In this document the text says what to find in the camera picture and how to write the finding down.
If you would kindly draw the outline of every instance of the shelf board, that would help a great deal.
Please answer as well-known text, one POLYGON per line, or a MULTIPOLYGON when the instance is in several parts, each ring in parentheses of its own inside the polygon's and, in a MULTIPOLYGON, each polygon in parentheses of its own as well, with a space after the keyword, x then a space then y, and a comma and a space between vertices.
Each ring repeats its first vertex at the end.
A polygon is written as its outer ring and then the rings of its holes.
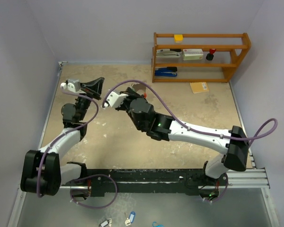
MULTIPOLYGON (((243 34, 182 34, 184 38, 242 38, 243 34)), ((170 37, 173 38, 174 34, 157 34, 157 38, 170 37)))
POLYGON ((183 57, 179 58, 162 58, 156 57, 156 67, 167 67, 167 66, 181 66, 181 67, 222 67, 222 68, 235 68, 236 64, 231 63, 229 52, 217 52, 214 55, 212 61, 206 60, 206 55, 208 53, 204 52, 203 58, 201 60, 183 60, 183 57))
POLYGON ((161 79, 154 78, 153 82, 227 82, 227 79, 161 79))
POLYGON ((156 63, 155 67, 222 67, 222 68, 235 68, 236 64, 226 63, 156 63))
POLYGON ((157 44, 157 49, 217 49, 217 50, 228 50, 228 49, 249 49, 248 45, 191 45, 191 44, 157 44))

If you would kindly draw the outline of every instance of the box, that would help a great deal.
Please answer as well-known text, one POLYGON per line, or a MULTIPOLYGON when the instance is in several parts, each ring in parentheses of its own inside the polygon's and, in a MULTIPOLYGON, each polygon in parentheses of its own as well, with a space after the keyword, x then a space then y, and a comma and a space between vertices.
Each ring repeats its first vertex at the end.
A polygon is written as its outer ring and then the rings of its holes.
POLYGON ((180 44, 183 41, 183 35, 174 35, 175 43, 180 44))
POLYGON ((183 60, 200 60, 203 58, 202 49, 183 49, 183 60))

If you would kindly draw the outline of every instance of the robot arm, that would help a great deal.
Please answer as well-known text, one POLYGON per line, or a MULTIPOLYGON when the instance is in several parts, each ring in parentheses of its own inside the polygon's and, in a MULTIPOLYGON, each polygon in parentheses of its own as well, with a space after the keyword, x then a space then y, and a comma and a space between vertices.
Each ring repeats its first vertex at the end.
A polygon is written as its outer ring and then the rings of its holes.
MULTIPOLYGON (((61 87, 73 93, 100 100, 103 82, 104 78, 98 78, 88 83, 80 83, 79 80, 69 79, 65 83, 62 83, 61 87)), ((30 150, 27 152, 21 177, 21 190, 36 193, 37 173, 41 157, 48 147, 51 147, 51 149, 46 154, 41 171, 41 194, 55 195, 60 185, 87 175, 85 164, 69 162, 64 166, 60 166, 60 161, 75 144, 84 138, 87 125, 84 125, 82 120, 90 103, 90 100, 78 97, 75 104, 67 103, 62 107, 61 114, 63 116, 64 129, 48 145, 39 150, 30 150), (84 126, 80 129, 75 129, 81 125, 84 126)))
MULTIPOLYGON (((189 131, 179 124, 172 116, 157 113, 153 105, 149 104, 144 95, 139 95, 131 88, 118 93, 112 91, 106 99, 105 108, 112 107, 116 110, 124 110, 132 119, 135 127, 146 132, 154 140, 182 141, 208 147, 219 152, 214 159, 204 164, 206 176, 217 179, 229 169, 245 171, 249 145, 244 141, 236 141, 223 138, 202 135, 189 131)), ((199 131, 211 132, 220 135, 227 135, 245 138, 243 129, 233 126, 232 130, 211 129, 198 125, 183 122, 190 128, 199 131)))

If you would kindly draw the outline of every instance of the white wall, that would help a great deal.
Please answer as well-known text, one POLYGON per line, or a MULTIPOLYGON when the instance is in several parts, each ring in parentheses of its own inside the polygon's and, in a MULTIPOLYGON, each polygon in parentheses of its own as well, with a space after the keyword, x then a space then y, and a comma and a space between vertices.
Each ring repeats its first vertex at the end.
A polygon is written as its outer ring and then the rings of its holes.
POLYGON ((24 156, 39 143, 58 63, 25 0, 0 0, 0 227, 6 226, 24 156))
POLYGON ((263 0, 27 0, 60 61, 150 62, 153 33, 243 33, 263 0))
POLYGON ((266 119, 279 120, 252 151, 257 167, 267 170, 284 227, 284 0, 265 0, 248 34, 252 48, 232 83, 249 136, 266 119))

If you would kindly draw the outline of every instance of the table surface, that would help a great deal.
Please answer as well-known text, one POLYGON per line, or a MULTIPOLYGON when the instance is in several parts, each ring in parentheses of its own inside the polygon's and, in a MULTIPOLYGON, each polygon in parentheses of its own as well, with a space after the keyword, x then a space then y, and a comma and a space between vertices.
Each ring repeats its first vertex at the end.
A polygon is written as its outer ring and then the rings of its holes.
MULTIPOLYGON (((107 204, 113 193, 88 198, 92 206, 107 204)), ((112 227, 125 227, 125 216, 136 213, 131 227, 152 227, 154 221, 164 227, 270 227, 261 189, 230 188, 213 204, 198 196, 184 194, 120 193, 108 208, 91 210, 70 202, 69 189, 55 196, 38 198, 26 195, 18 227, 98 227, 106 218, 112 227)))
MULTIPOLYGON (((65 65, 60 82, 70 78, 87 82, 98 77, 106 79, 103 93, 126 79, 147 82, 183 121, 217 129, 240 125, 227 83, 210 83, 209 92, 193 94, 188 83, 152 84, 149 65, 65 65)), ((155 96, 147 93, 155 110, 167 114, 155 96)), ((73 102, 72 96, 57 90, 43 145, 61 132, 61 107, 73 102)), ((91 106, 86 119, 94 111, 91 106)), ((62 165, 76 161, 85 162, 88 168, 202 168, 215 155, 216 151, 194 144, 152 140, 134 128, 126 113, 108 108, 100 109, 85 138, 63 157, 62 165)), ((98 206, 112 198, 113 193, 106 193, 105 197, 88 198, 84 203, 98 206)), ((113 219, 112 227, 124 227, 124 212, 131 211, 136 212, 133 227, 151 227, 154 221, 164 227, 270 226, 260 189, 229 188, 223 199, 212 205, 198 196, 184 194, 120 193, 111 206, 101 210, 70 202, 69 189, 60 189, 55 196, 41 199, 27 193, 18 227, 97 227, 106 218, 113 219)))
MULTIPOLYGON (((209 92, 193 94, 189 83, 152 83, 150 65, 65 65, 59 84, 67 79, 88 82, 99 77, 105 78, 102 97, 121 81, 139 79, 151 85, 173 113, 185 122, 217 129, 240 126, 228 83, 208 83, 209 92)), ((61 107, 74 103, 74 99, 57 89, 43 146, 60 134, 63 129, 61 107)), ((149 90, 147 100, 156 112, 168 114, 149 90)), ((85 120, 94 112, 95 107, 91 105, 85 120)), ((100 108, 85 138, 63 157, 61 165, 75 161, 86 163, 87 168, 202 168, 205 161, 217 154, 195 144, 152 140, 136 130, 125 112, 100 108)))

